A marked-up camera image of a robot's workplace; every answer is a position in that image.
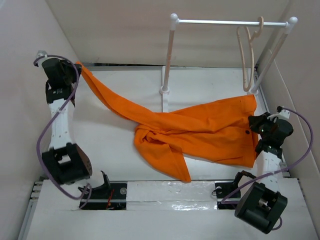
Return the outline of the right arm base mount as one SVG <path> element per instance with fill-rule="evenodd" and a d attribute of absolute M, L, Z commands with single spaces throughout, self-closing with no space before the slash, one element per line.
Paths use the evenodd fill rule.
<path fill-rule="evenodd" d="M 231 210 L 231 209 L 236 209 L 238 206 L 238 202 L 242 201 L 241 199 L 245 197 L 245 195 L 241 195 L 241 191 L 237 190 L 232 196 L 230 196 L 225 204 L 221 204 L 221 201 L 223 198 L 225 198 L 227 195 L 229 195 L 231 192 L 235 191 L 239 187 L 240 180 L 242 177 L 249 177 L 251 179 L 255 179 L 256 177 L 251 174 L 250 172 L 247 171 L 241 171 L 238 172 L 234 178 L 233 181 L 218 181 L 215 183 L 215 189 L 212 191 L 211 195 L 215 198 L 217 198 L 217 207 L 219 210 Z M 254 183 L 257 186 L 262 187 L 263 189 L 266 189 L 266 185 L 258 182 Z M 259 207 L 259 199 L 257 199 L 257 203 L 254 205 L 254 197 L 258 197 L 258 190 L 250 190 L 249 193 L 252 194 L 252 196 L 247 196 L 246 202 L 243 202 L 242 207 L 251 207 L 252 209 L 255 209 L 256 207 Z"/>

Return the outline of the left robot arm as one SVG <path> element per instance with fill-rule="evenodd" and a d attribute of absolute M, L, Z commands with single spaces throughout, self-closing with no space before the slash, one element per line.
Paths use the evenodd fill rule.
<path fill-rule="evenodd" d="M 82 72 L 80 64 L 72 65 L 65 59 L 50 57 L 41 66 L 47 76 L 46 102 L 51 115 L 58 113 L 51 127 L 48 150 L 41 154 L 42 161 L 59 185 L 70 185 L 92 175 L 89 157 L 74 138 L 73 116 L 75 111 L 74 87 Z"/>

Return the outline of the orange trousers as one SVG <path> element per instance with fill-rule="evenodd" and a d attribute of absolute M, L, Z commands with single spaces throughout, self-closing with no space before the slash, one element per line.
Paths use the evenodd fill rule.
<path fill-rule="evenodd" d="M 172 112 L 153 112 L 113 92 L 86 67 L 82 77 L 114 114 L 136 122 L 134 146 L 157 171 L 190 182 L 185 155 L 213 163 L 252 168 L 258 135 L 249 117 L 257 108 L 254 95 L 198 104 Z"/>

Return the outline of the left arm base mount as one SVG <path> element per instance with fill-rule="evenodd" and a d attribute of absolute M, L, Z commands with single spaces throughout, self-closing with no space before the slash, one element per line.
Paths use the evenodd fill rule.
<path fill-rule="evenodd" d="M 127 209 L 127 188 L 126 181 L 110 181 L 107 174 L 101 170 L 103 184 L 94 187 L 80 200 L 81 210 L 107 210 L 121 211 Z"/>

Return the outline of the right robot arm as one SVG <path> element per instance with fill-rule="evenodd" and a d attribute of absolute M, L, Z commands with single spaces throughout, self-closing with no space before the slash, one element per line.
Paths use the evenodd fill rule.
<path fill-rule="evenodd" d="M 258 172 L 269 175 L 256 177 L 250 187 L 243 179 L 231 184 L 232 193 L 241 197 L 234 216 L 264 234 L 272 231 L 288 204 L 288 199 L 279 191 L 279 177 L 275 172 L 281 169 L 282 144 L 294 131 L 289 118 L 288 110 L 248 117 L 250 130 L 261 137 L 255 147 L 256 162 L 261 165 Z"/>

